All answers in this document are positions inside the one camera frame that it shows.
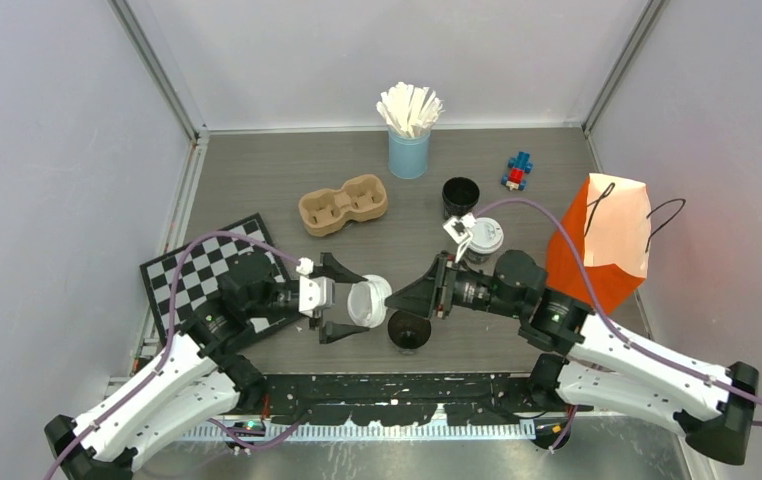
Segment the stack of white lids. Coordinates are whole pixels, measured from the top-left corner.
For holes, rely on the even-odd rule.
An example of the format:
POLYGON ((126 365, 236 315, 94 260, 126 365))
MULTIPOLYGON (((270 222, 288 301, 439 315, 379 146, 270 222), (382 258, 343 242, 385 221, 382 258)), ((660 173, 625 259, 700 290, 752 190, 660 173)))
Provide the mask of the stack of white lids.
POLYGON ((374 274, 365 276, 365 283, 368 290, 368 302, 371 313, 383 311, 386 299, 392 294, 390 283, 383 277, 374 274))

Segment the black paper coffee cup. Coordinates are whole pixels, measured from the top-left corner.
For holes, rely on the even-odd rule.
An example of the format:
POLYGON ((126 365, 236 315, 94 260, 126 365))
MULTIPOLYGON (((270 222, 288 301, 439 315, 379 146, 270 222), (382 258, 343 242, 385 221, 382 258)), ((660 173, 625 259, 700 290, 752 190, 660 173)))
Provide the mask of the black paper coffee cup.
POLYGON ((477 245, 471 245, 467 249, 465 257, 468 263, 480 265, 486 263, 495 253, 495 248, 481 248, 477 245))

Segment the white plastic cup lid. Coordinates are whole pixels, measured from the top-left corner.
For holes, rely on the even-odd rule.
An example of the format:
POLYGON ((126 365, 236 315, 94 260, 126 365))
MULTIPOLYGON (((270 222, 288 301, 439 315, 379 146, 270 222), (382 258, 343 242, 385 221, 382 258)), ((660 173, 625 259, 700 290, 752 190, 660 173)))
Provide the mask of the white plastic cup lid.
POLYGON ((499 250, 504 242, 503 228, 495 219, 478 218, 471 231, 473 237, 469 249, 478 254, 492 254, 499 250))

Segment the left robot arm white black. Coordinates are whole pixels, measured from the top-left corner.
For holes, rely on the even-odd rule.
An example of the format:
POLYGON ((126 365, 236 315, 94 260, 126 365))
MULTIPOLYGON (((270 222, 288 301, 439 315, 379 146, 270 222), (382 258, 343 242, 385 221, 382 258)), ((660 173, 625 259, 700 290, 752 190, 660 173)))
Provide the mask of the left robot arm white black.
POLYGON ((301 317, 319 323, 335 284, 367 281, 330 253, 300 259, 298 273, 281 276, 262 251, 229 261, 215 293, 176 324, 150 364, 87 412, 45 426, 58 469, 69 479, 130 479, 198 424, 233 409, 255 412, 267 385, 242 350, 301 317))

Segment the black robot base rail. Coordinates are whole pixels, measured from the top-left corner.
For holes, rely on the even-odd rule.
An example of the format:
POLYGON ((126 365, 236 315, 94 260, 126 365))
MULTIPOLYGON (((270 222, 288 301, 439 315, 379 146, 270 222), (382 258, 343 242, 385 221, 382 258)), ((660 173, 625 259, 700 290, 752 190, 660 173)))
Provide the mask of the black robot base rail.
POLYGON ((267 374, 257 402, 229 412, 265 414, 289 425, 427 424, 443 413, 451 426, 510 425, 543 411, 522 373, 267 374))

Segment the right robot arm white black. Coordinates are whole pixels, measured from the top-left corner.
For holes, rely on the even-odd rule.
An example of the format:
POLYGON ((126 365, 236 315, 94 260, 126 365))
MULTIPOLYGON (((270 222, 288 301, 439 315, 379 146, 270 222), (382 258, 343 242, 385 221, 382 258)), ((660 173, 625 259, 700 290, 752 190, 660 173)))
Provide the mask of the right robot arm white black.
POLYGON ((385 304, 423 319, 453 307, 515 319, 520 336, 542 352, 527 385, 537 408, 616 411, 683 436, 713 460, 744 463, 755 404, 731 390, 754 393, 756 368, 703 362, 622 327, 609 328, 590 305, 547 287, 546 279, 521 250, 500 255, 490 275, 442 251, 421 278, 385 304))

